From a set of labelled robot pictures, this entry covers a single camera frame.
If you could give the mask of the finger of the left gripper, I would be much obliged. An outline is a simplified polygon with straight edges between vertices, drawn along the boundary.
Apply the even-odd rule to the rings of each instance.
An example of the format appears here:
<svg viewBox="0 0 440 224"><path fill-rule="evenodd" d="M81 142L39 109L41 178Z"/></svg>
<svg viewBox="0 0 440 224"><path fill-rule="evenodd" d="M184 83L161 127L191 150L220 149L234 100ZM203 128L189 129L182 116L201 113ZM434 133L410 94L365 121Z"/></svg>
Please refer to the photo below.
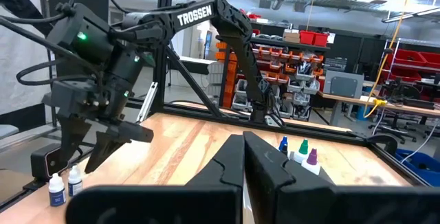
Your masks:
<svg viewBox="0 0 440 224"><path fill-rule="evenodd" d="M95 171L111 154L124 144L131 143L133 140L151 143L153 137L153 130L130 122L110 125L104 133L97 131L96 144L85 167L85 173L89 174Z"/></svg>
<svg viewBox="0 0 440 224"><path fill-rule="evenodd" d="M75 115L57 115L61 127L60 162L68 162L91 128L91 124Z"/></svg>

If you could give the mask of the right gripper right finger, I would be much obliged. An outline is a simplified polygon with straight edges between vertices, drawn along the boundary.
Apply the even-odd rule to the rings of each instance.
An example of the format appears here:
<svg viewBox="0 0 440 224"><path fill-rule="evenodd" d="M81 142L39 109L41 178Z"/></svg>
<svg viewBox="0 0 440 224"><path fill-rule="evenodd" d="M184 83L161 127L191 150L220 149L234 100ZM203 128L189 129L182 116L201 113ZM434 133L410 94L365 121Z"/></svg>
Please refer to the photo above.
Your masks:
<svg viewBox="0 0 440 224"><path fill-rule="evenodd" d="M438 223L439 189L337 186L243 133L245 174L256 223Z"/></svg>

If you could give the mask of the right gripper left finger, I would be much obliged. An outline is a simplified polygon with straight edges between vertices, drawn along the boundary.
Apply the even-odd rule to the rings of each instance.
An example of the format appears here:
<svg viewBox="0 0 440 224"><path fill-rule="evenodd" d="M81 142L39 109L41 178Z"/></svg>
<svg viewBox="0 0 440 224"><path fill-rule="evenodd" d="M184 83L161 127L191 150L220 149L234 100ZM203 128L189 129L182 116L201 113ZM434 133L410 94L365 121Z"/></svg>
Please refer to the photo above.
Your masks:
<svg viewBox="0 0 440 224"><path fill-rule="evenodd" d="M231 135L183 186L107 185L76 195L66 223L241 223L245 142Z"/></svg>

